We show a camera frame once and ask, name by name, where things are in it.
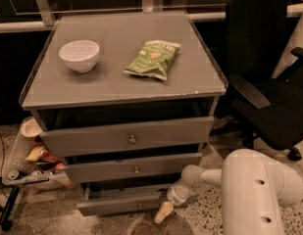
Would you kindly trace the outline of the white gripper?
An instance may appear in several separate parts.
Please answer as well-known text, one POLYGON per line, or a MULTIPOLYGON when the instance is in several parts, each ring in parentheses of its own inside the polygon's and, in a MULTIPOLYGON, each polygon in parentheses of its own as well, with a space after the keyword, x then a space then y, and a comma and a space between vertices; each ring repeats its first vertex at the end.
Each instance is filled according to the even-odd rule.
POLYGON ((154 221, 161 223, 167 216, 169 216, 174 206, 178 207, 183 205, 189 198, 197 196, 204 186, 191 186, 184 183, 181 179, 175 182, 167 191, 167 201, 163 202, 157 211, 154 221))

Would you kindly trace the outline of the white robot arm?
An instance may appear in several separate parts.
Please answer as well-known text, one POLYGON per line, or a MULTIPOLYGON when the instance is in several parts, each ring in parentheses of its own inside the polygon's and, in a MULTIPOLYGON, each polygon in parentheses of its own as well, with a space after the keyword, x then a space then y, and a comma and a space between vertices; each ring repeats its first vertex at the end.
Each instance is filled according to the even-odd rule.
MULTIPOLYGON (((228 113, 252 137, 282 151, 303 141, 303 48, 285 43, 286 3, 231 1, 227 5, 228 113)), ((170 210, 204 185, 222 194, 225 235, 284 235, 280 207, 303 198, 303 180, 291 167, 251 147, 231 152, 220 169, 187 165, 161 205, 170 210)))

